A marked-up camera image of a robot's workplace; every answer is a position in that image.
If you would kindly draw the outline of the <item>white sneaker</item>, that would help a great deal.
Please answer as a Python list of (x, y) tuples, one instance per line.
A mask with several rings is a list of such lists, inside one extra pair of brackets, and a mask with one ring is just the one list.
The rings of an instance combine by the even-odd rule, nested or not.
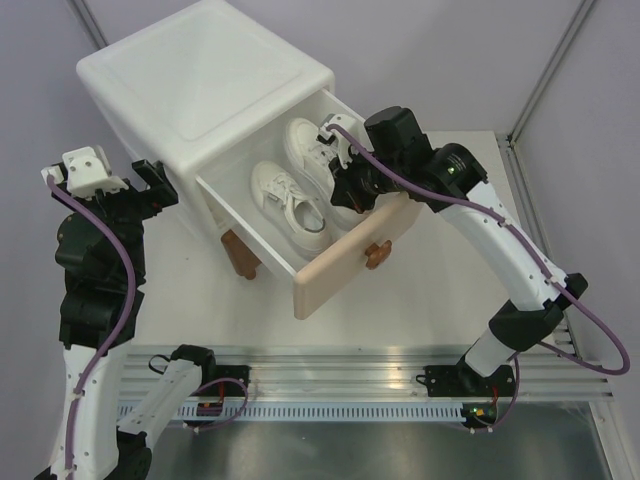
[(294, 118), (284, 130), (284, 150), (294, 178), (319, 200), (334, 224), (349, 231), (361, 223), (367, 213), (331, 204), (335, 181), (329, 168), (336, 157), (334, 147), (317, 140), (319, 128), (304, 118)]
[(255, 206), (299, 255), (313, 259), (332, 243), (319, 203), (305, 193), (294, 177), (278, 164), (262, 161), (250, 176)]

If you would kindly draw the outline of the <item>brown bear knob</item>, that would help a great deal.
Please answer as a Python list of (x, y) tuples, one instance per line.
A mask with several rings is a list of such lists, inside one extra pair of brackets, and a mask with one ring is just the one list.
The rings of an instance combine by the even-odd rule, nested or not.
[(366, 263), (368, 270), (375, 270), (383, 264), (390, 256), (393, 248), (393, 242), (386, 240), (381, 244), (372, 243), (365, 249)]

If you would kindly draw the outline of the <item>beige drawer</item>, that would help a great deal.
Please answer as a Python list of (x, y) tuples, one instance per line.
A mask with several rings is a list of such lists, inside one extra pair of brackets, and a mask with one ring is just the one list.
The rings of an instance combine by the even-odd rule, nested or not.
[(421, 210), (405, 194), (386, 195), (377, 200), (373, 213), (354, 229), (343, 231), (331, 224), (334, 242), (315, 259), (304, 258), (294, 250), (255, 206), (251, 172), (261, 161), (287, 167), (283, 133), (289, 120), (303, 117), (319, 123), (331, 113), (361, 117), (329, 91), (321, 90), (222, 153), (196, 177), (221, 230), (219, 237), (233, 230), (262, 261), (260, 266), (288, 282), (293, 314), (300, 320), (308, 318), (367, 269), (364, 252), (369, 245), (386, 240), (395, 243), (413, 226)]

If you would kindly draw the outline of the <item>brown drawer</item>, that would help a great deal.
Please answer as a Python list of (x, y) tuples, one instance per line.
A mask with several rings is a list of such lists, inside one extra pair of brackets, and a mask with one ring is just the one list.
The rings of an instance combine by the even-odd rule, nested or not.
[(220, 241), (236, 274), (246, 280), (254, 280), (262, 261), (231, 229), (221, 236)]

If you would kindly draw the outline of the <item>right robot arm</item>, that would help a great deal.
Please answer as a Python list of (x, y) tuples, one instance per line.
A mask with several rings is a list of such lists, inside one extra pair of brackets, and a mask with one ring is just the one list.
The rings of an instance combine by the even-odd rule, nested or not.
[(499, 199), (479, 160), (458, 143), (433, 147), (410, 109), (388, 107), (366, 119), (368, 146), (352, 129), (351, 121), (334, 115), (318, 135), (336, 149), (330, 163), (332, 205), (363, 213), (378, 196), (404, 192), (462, 234), (508, 292), (456, 364), (425, 367), (430, 396), (513, 395), (510, 361), (559, 326), (586, 291), (587, 280), (549, 260)]

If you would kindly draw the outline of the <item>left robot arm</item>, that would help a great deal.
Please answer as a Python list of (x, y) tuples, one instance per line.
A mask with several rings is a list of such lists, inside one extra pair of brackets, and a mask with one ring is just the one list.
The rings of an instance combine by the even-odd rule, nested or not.
[(181, 345), (155, 385), (123, 419), (118, 386), (144, 294), (144, 222), (178, 202), (161, 162), (139, 160), (142, 190), (93, 153), (43, 169), (52, 196), (70, 209), (56, 237), (64, 270), (59, 340), (65, 364), (62, 422), (41, 479), (143, 479), (160, 434), (183, 402), (218, 384), (212, 350)]

